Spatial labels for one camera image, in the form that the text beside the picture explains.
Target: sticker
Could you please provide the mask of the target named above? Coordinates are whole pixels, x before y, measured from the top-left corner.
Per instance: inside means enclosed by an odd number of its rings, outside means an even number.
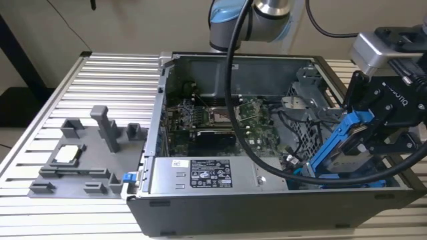
[[[172,160],[172,168],[188,168],[188,160]]]
[[[189,185],[192,188],[232,188],[229,160],[190,160]]]

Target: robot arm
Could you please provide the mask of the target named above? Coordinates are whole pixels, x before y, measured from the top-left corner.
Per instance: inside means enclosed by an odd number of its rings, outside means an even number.
[[[213,52],[225,52],[244,0],[216,0],[210,9],[209,46]],[[288,0],[254,0],[238,35],[241,41],[272,42],[285,36],[289,25]]]

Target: blue latch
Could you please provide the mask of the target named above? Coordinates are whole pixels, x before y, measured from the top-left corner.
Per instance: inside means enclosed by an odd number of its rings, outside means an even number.
[[[137,178],[137,174],[136,172],[128,172],[122,175],[122,182],[124,183],[130,183],[130,184],[134,184],[136,183],[136,179]]]

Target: power cable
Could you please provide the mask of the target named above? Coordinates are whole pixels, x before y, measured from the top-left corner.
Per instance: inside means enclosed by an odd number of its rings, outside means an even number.
[[[73,34],[77,36],[77,38],[81,40],[81,42],[84,43],[84,45],[86,46],[88,50],[92,52],[92,49],[89,47],[89,45],[86,44],[86,42],[82,40],[82,38],[80,37],[80,35],[76,33],[76,31],[73,30],[73,28],[69,26],[64,16],[61,15],[60,11],[57,10],[57,8],[54,7],[54,5],[52,4],[52,2],[49,0],[45,0],[48,2],[48,4],[52,6],[52,8],[54,9],[57,15],[60,16],[60,18],[62,19],[64,23],[66,24],[66,27],[69,28],[69,30],[73,32]]]
[[[372,183],[377,180],[387,179],[392,177],[393,175],[401,173],[404,170],[407,170],[409,167],[412,167],[425,156],[427,156],[427,142],[421,145],[421,147],[417,149],[416,152],[413,152],[404,161],[401,161],[399,164],[392,166],[391,168],[387,168],[383,171],[379,171],[373,174],[369,174],[367,176],[355,177],[355,178],[341,178],[341,179],[327,179],[327,178],[316,178],[316,177],[308,177],[308,176],[300,176],[293,175],[286,172],[284,172],[281,169],[277,169],[272,167],[269,164],[266,164],[253,153],[249,145],[245,141],[245,135],[242,130],[240,129],[238,122],[236,119],[236,113],[234,108],[232,104],[232,65],[233,65],[233,57],[234,57],[234,48],[237,44],[238,34],[241,30],[241,26],[245,20],[245,16],[248,11],[250,10],[253,0],[245,0],[238,17],[236,19],[234,27],[232,30],[232,35],[229,39],[229,45],[226,49],[226,58],[225,58],[225,68],[224,68],[224,99],[225,99],[225,106],[228,110],[229,115],[229,121],[232,125],[232,129],[236,135],[236,138],[238,140],[240,146],[249,157],[249,159],[254,162],[254,164],[264,169],[268,173],[273,174],[274,176],[294,180],[301,183],[307,184],[315,184],[315,185],[359,185],[365,183]]]
[[[355,38],[357,37],[359,33],[355,32],[355,33],[331,33],[328,31],[325,31],[320,26],[319,24],[316,23],[316,20],[315,20],[315,17],[313,17],[313,14],[312,14],[312,9],[309,7],[309,0],[305,0],[305,10],[307,10],[307,15],[308,15],[308,19],[309,19],[309,22],[313,26],[313,28],[327,37],[329,38],[335,38],[335,39],[347,39],[347,38]]]

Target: white component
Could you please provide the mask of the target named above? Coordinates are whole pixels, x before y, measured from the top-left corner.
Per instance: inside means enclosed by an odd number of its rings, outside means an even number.
[[[360,153],[364,153],[367,151],[367,147],[363,144],[359,144],[357,150],[360,151]]]
[[[281,103],[288,109],[305,109],[307,107],[304,100],[298,96],[284,96]]]
[[[293,157],[290,154],[286,155],[285,157],[285,161],[288,161],[290,164],[296,165],[298,163],[298,160],[296,159],[296,157]]]
[[[189,160],[180,160],[173,159],[172,160],[172,168],[188,168]]]
[[[78,146],[77,145],[65,145],[61,146],[57,154],[54,156],[54,160],[57,163],[69,163],[77,154]]]

